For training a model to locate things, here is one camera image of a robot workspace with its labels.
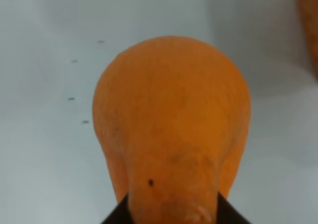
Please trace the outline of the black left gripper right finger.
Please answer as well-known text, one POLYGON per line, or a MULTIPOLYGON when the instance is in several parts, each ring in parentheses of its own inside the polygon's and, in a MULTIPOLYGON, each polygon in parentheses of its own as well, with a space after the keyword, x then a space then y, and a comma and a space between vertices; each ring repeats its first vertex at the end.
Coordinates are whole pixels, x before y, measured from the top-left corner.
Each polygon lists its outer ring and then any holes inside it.
POLYGON ((218 193, 216 224, 248 224, 242 216, 223 196, 218 193))

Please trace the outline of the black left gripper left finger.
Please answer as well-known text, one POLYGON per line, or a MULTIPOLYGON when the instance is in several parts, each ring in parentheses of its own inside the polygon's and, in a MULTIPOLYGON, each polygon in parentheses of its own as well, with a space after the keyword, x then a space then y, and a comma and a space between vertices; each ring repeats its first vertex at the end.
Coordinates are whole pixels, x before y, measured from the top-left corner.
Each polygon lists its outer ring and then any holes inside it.
POLYGON ((128 195, 122 199, 101 224, 133 224, 131 214, 128 210, 128 195))

